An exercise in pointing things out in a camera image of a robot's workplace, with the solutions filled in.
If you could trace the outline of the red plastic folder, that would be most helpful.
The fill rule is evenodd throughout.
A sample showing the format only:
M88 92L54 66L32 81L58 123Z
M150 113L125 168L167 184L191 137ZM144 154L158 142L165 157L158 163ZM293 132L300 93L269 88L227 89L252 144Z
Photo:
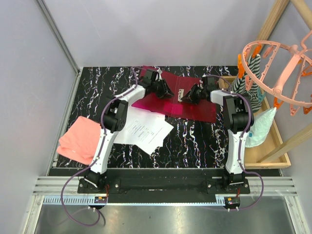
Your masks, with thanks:
M179 101L181 97L191 90L193 85L199 84L199 78L179 77L166 71L163 71L161 76L166 80L174 96L168 99L160 99L156 94L150 93L132 104L133 107L164 114L169 117L209 123L216 122L216 113L219 110L216 104L207 100L200 100L198 104Z

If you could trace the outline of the white printed top paper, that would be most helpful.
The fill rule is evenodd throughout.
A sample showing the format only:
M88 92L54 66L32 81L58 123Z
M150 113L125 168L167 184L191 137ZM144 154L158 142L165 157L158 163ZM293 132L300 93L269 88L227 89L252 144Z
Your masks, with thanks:
M115 143L136 145L151 155L163 146L165 137L174 127L165 121L163 114L129 107L126 125L118 134Z

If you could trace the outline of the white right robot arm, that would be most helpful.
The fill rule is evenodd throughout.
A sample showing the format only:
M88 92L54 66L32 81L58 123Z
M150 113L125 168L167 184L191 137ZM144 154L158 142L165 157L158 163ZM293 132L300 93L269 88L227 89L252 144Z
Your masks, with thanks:
M216 78L222 77L203 75L199 84L193 85L184 96L179 97L179 100L193 104L198 104L200 100L207 100L223 108L224 126L229 135L229 148L221 187L226 193L233 193L245 181L245 144L254 123L254 115L248 95L236 94L225 89L213 90L209 81Z

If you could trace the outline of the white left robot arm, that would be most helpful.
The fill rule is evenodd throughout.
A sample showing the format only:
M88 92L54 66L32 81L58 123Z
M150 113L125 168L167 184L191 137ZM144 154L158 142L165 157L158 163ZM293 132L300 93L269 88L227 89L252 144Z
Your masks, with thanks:
M100 117L99 142L83 178L94 193L100 193L105 188L108 158L118 133L126 125L128 107L144 98L145 93L154 93L160 99L174 96L167 82L162 78L160 69L142 68L143 74L140 77L137 77L134 67L131 69L136 83L117 96L105 98L105 106Z

